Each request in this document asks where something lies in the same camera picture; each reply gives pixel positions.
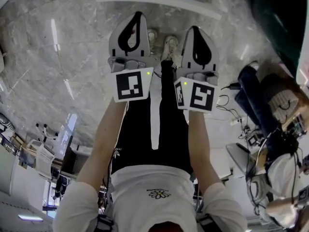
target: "floor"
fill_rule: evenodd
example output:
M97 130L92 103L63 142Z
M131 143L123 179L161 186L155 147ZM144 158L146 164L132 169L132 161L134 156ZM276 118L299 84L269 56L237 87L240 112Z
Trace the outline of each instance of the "floor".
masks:
M96 128L111 99L108 85L108 40L123 19L142 11L149 27L159 30L156 50L174 34L184 41L191 25L201 27L220 53L219 86L236 81L240 69L252 60L276 60L269 41L254 22L246 0L211 0L224 12L221 21L178 8L148 3L96 0L11 0L0 10L0 45L5 69L0 74L7 91L0 93L0 111L17 132L36 132L37 122L59 130L69 113L77 113L74 142L91 146ZM153 78L152 139L158 141L160 79ZM235 108L236 92L227 89L228 108ZM212 149L238 140L240 124L224 111L205 115Z

